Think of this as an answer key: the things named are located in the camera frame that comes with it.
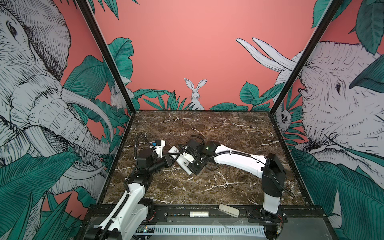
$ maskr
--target elephant ear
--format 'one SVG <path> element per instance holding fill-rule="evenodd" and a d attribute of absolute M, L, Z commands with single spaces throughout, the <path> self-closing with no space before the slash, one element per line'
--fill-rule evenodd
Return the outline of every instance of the elephant ear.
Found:
<path fill-rule="evenodd" d="M 384 55 L 381 55 L 362 71 L 349 85 L 349 88 L 360 86 L 384 93 Z"/>
<path fill-rule="evenodd" d="M 23 26 L 47 70 L 61 79 L 67 66 L 71 37 L 53 0 L 0 0 L 0 5 Z"/>

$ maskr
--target white vented panel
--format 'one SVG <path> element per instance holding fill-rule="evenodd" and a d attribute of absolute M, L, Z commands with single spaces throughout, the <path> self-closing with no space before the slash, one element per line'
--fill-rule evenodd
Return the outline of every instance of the white vented panel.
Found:
<path fill-rule="evenodd" d="M 212 225 L 156 225 L 154 235 L 241 235 L 263 237 L 263 226 L 212 226 Z"/>

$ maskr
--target marble tabletop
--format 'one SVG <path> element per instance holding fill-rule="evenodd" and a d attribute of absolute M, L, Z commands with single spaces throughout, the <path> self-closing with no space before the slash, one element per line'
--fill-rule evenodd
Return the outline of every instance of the marble tabletop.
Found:
<path fill-rule="evenodd" d="M 283 193 L 281 204 L 305 205 L 268 114 L 211 111 L 138 111 L 111 177 L 104 204 L 116 204 L 125 191 L 123 181 L 133 170 L 133 145 L 138 132 L 146 133 L 149 141 L 165 140 L 166 152 L 173 145 L 185 144 L 190 135 L 200 135 L 242 152 L 274 153 L 286 170 L 285 188 L 295 195 L 293 198 Z M 143 139 L 139 141 L 138 152 L 145 147 Z M 154 174 L 145 197 L 152 198 L 155 204 L 262 204 L 264 192 L 260 178 L 232 166 L 218 165 L 213 171 L 205 167 L 199 175 L 188 175 L 175 163 Z"/>

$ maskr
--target green leaf illustration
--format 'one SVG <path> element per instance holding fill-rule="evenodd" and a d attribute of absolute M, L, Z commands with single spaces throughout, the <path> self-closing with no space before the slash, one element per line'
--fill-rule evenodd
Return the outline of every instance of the green leaf illustration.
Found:
<path fill-rule="evenodd" d="M 284 141 L 285 141 L 285 143 L 291 144 L 291 145 L 294 145 L 294 146 L 296 146 L 298 144 L 297 142 L 295 142 L 293 140 L 289 140 L 289 139 L 284 139 Z"/>
<path fill-rule="evenodd" d="M 287 95 L 287 106 L 286 106 L 286 109 L 289 109 L 289 103 L 291 102 L 291 96 L 292 96 L 292 90 L 293 88 L 291 87 L 288 91 L 288 95 Z"/>
<path fill-rule="evenodd" d="M 302 122 L 295 122 L 295 123 L 291 123 L 290 127 L 302 127 L 303 126 L 303 123 Z"/>
<path fill-rule="evenodd" d="M 91 101 L 96 104 L 101 110 L 103 110 L 103 112 L 105 112 L 112 124 L 112 127 L 124 127 L 124 123 L 127 123 L 129 121 L 129 117 L 125 115 L 125 113 L 119 112 L 117 107 L 112 107 L 111 105 L 107 104 L 106 102 L 102 102 L 99 99 Z M 105 121 L 94 111 L 82 106 L 80 108 L 85 114 L 88 115 L 89 119 L 92 119 L 95 122 L 101 122 L 103 126 L 106 125 Z"/>
<path fill-rule="evenodd" d="M 32 192 L 32 205 L 51 188 L 72 165 L 81 158 L 71 152 L 62 152 L 50 157 L 24 155 L 17 161 L 0 168 L 0 236 L 14 226 L 22 214 L 29 194 Z"/>
<path fill-rule="evenodd" d="M 351 1 L 352 0 L 343 0 L 343 3 L 340 5 L 339 9 L 337 9 L 335 16 L 333 16 L 332 21 L 335 20 L 348 7 Z"/>
<path fill-rule="evenodd" d="M 26 205 L 16 221 L 16 224 L 9 233 L 7 240 L 23 240 L 26 226 L 28 224 L 29 215 L 32 209 L 32 193 L 29 195 Z"/>
<path fill-rule="evenodd" d="M 251 111 L 269 111 L 270 103 L 254 106 Z"/>
<path fill-rule="evenodd" d="M 327 215 L 334 207 L 336 192 L 343 212 L 343 234 L 351 240 L 384 239 L 384 190 L 369 178 L 342 164 L 318 162 L 312 155 L 291 151 L 314 204 Z"/>
<path fill-rule="evenodd" d="M 165 109 L 166 105 L 164 104 L 164 100 L 163 100 L 162 96 L 159 93 L 157 93 L 157 96 L 158 96 L 159 104 L 160 104 L 161 108 Z"/>
<path fill-rule="evenodd" d="M 364 69 L 349 85 L 349 88 L 360 86 L 384 93 L 384 55 L 381 55 Z"/>
<path fill-rule="evenodd" d="M 302 137 L 300 137 L 299 135 L 296 135 L 296 134 L 286 134 L 286 133 L 282 133 L 282 135 L 287 138 L 287 139 L 301 139 L 301 140 L 304 140 Z"/>
<path fill-rule="evenodd" d="M 236 104 L 234 104 L 234 103 L 219 103 L 219 104 L 211 107 L 210 109 L 213 111 L 227 111 L 233 107 L 236 107 Z"/>
<path fill-rule="evenodd" d="M 89 5 L 92 8 L 93 14 L 95 14 L 95 5 L 93 4 L 93 0 L 88 0 L 88 2 L 89 2 Z"/>
<path fill-rule="evenodd" d="M 118 11 L 118 5 L 116 3 L 116 0 L 104 0 L 104 2 L 113 12 L 113 14 L 117 17 L 117 19 L 119 19 L 119 11 Z"/>
<path fill-rule="evenodd" d="M 69 195 L 63 202 L 61 202 L 58 207 L 52 211 L 49 217 L 41 225 L 40 229 L 37 231 L 33 240 L 50 240 L 52 236 L 56 233 L 56 230 L 61 225 L 61 219 L 67 207 L 67 203 L 71 195 Z"/>
<path fill-rule="evenodd" d="M 228 109 L 228 111 L 248 111 L 247 106 L 235 106 Z"/>
<path fill-rule="evenodd" d="M 281 90 L 283 89 L 283 87 L 284 87 L 284 83 L 279 83 L 279 84 L 273 86 L 272 88 L 270 88 L 269 90 L 267 90 L 260 97 L 266 97 L 266 100 L 269 100 L 269 99 L 275 97 L 277 94 L 279 94 L 281 92 Z"/>
<path fill-rule="evenodd" d="M 96 203 L 96 200 L 84 188 L 78 187 L 75 191 L 78 193 L 77 200 L 83 204 L 83 207 L 89 207 L 91 204 Z"/>
<path fill-rule="evenodd" d="M 184 107 L 184 103 L 187 100 L 187 98 L 184 98 L 184 100 L 180 103 L 178 110 L 182 110 Z"/>
<path fill-rule="evenodd" d="M 363 0 L 356 19 L 356 35 L 365 49 L 375 54 L 384 34 L 384 3 Z"/>
<path fill-rule="evenodd" d="M 131 79 L 133 72 L 132 60 L 129 58 L 133 55 L 133 46 L 131 40 L 129 38 L 116 38 L 111 44 L 108 45 L 108 48 L 111 52 L 112 58 L 115 61 L 116 67 L 118 68 L 120 75 Z M 115 80 L 105 60 L 103 61 L 103 63 L 106 71 L 109 89 L 111 89 L 112 86 L 115 85 Z"/>
<path fill-rule="evenodd" d="M 152 107 L 156 108 L 157 110 L 165 110 L 164 108 L 161 108 L 159 105 L 147 100 L 147 99 L 143 99 L 144 102 L 148 103 L 149 105 L 151 105 Z"/>
<path fill-rule="evenodd" d="M 297 101 L 301 98 L 301 94 L 297 95 L 293 100 L 292 102 L 289 104 L 289 106 L 287 107 L 287 109 L 291 109 L 296 103 Z"/>
<path fill-rule="evenodd" d="M 171 95 L 172 94 L 171 92 L 169 92 L 167 90 L 155 90 L 155 89 L 145 89 L 145 88 L 142 88 L 142 89 L 139 89 L 139 90 L 133 92 L 134 98 L 141 98 L 143 95 L 145 95 L 149 98 L 156 98 L 157 93 L 159 93 L 160 95 L 164 95 L 164 94 Z"/>
<path fill-rule="evenodd" d="M 106 84 L 103 63 L 88 55 L 80 66 L 74 68 L 63 87 L 86 99 L 94 99 Z"/>
<path fill-rule="evenodd" d="M 316 27 L 321 17 L 323 16 L 324 11 L 327 9 L 329 0 L 317 0 L 313 8 L 313 24 L 312 27 Z"/>
<path fill-rule="evenodd" d="M 172 94 L 169 96 L 168 98 L 168 101 L 167 101 L 167 108 L 166 109 L 171 109 L 172 108 L 172 105 L 174 105 L 174 101 L 175 101 L 175 98 L 176 98 L 176 95 L 175 95 L 175 91 L 172 92 Z"/>
<path fill-rule="evenodd" d="M 364 175 L 364 176 L 366 176 L 366 177 L 369 178 L 370 180 L 374 181 L 374 180 L 371 178 L 371 176 L 368 175 L 366 172 L 364 172 L 359 166 L 356 168 L 355 171 L 358 172 L 358 173 L 360 173 L 360 174 L 362 174 L 362 175 Z"/>
<path fill-rule="evenodd" d="M 251 101 L 259 97 L 259 88 L 246 82 L 240 90 L 240 99 L 243 103 L 251 104 Z"/>
<path fill-rule="evenodd" d="M 101 5 L 101 7 L 103 8 L 104 12 L 105 12 L 105 8 L 104 8 L 104 5 L 103 5 L 103 0 L 97 0 L 99 2 L 99 4 Z"/>
<path fill-rule="evenodd" d="M 288 128 L 287 132 L 290 132 L 290 133 L 298 133 L 298 134 L 301 134 L 301 135 L 305 135 L 303 132 L 297 130 L 297 129 L 294 129 L 294 128 Z"/>
<path fill-rule="evenodd" d="M 266 101 L 268 101 L 268 96 L 254 98 L 252 99 L 251 104 L 253 106 L 256 106 L 256 105 L 259 105 L 260 103 L 265 103 Z"/>

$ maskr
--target elephant eye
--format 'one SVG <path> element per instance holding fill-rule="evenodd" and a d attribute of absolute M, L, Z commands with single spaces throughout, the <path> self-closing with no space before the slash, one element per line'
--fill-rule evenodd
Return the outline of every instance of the elephant eye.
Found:
<path fill-rule="evenodd" d="M 12 23 L 10 21 L 7 21 L 7 27 L 9 29 L 9 32 L 11 32 L 13 38 L 16 38 L 17 31 L 16 29 L 12 26 Z"/>
<path fill-rule="evenodd" d="M 337 83 L 336 84 L 336 91 L 339 93 L 339 95 L 340 95 L 340 88 L 341 88 L 341 84 Z"/>

